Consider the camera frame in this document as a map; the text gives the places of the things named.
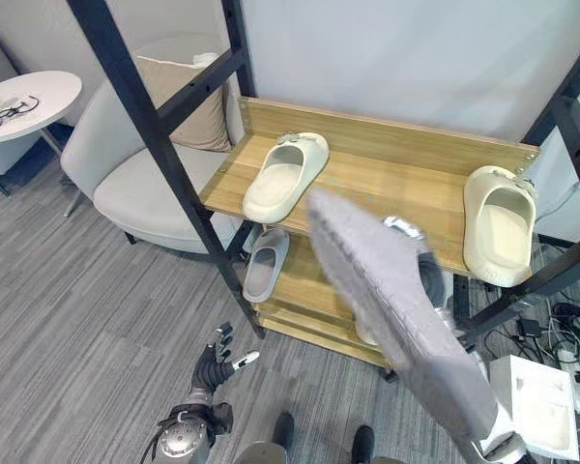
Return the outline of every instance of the robotic arm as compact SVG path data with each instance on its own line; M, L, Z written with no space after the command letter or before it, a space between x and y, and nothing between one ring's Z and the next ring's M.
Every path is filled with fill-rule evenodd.
M198 359L191 376L187 402L174 406L167 419L158 423L159 430L144 451L142 464L149 451L156 464L204 464L215 444L216 436L230 433L234 423L232 406L213 404L216 389L235 372L258 359L251 351L233 362L230 350L232 326L225 323L215 330Z

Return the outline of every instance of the pillow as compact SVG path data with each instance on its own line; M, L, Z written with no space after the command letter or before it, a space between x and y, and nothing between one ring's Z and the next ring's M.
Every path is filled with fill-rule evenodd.
M135 63L156 108L167 102L205 68L202 65L183 65L143 56L138 56ZM225 127L221 88L215 90L170 134L170 140L198 150L232 150Z

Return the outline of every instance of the eyeglasses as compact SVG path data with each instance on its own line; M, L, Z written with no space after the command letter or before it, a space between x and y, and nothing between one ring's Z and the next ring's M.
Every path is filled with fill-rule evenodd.
M26 101L23 101L18 106L0 110L0 126L2 126L2 123L5 120L12 118L16 114L29 113L37 106L39 106L40 103L39 99L33 97L32 95L29 95L28 98L33 100L33 102L28 103Z

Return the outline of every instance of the gray carpet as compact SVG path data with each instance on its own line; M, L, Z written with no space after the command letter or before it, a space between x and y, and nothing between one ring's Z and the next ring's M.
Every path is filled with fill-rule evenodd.
M57 160L44 156L33 178L16 182L25 162L5 178L12 197L0 194L0 462L135 462L226 320L234 353L262 356L218 391L235 427L209 462L229 464L270 438L283 410L297 421L294 463L348 463L362 423L375 429L377 454L461 462L375 367L276 333L258 340L212 264L130 246L89 201L64 220L73 188L59 185ZM483 298L474 292L474 305Z

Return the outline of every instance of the black metal frame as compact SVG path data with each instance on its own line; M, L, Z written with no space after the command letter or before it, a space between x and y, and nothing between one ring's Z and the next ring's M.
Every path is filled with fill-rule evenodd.
M253 307L243 297L241 282L232 267L232 256L223 249L211 224L210 218L213 212L207 210L200 201L169 139L169 134L232 73L237 73L243 95L255 96L240 0L221 0L230 49L219 56L192 82L179 90L159 111L153 106L105 1L67 0L67 2L95 51L107 78L133 120L165 181L217 265L234 299L257 336L264 337L264 329L257 324ZM240 234L242 237L246 235L247 228L249 224L244 223ZM230 252L236 248L233 242Z
M550 131L558 127L580 181L580 103L577 100L579 96L580 57L522 142L540 145ZM543 297L554 295L580 278L580 242L574 244L546 236L540 236L539 240L556 247L566 247L568 250L521 284L504 288L501 298L466 320L461 329L466 332L463 338L467 343L474 342L479 334L519 316L521 311L535 305ZM465 308L456 308L454 313L456 312L463 314Z
M219 268L232 295L257 335L264 336L264 330L256 323L251 304L243 298L241 282L232 267L232 255L240 250L240 245L253 224L245 221L228 251L223 249L210 222L213 212L207 210L199 200L168 136L232 73L238 76L241 93L249 97L255 96L241 1L221 0L230 48L192 82L179 90L159 111L155 110L146 92L105 1L67 1L118 97ZM550 131L558 126L580 180L580 104L577 101L579 95L580 57L540 113L523 142L540 145ZM553 242L556 243L560 243L557 246L570 248L522 284L503 289L501 298L474 316L470 316L468 279L459 275L455 277L454 315L460 328L466 332L464 338L467 343L474 343L478 334L516 317L520 311L536 304L542 296L552 295L580 278L580 243Z

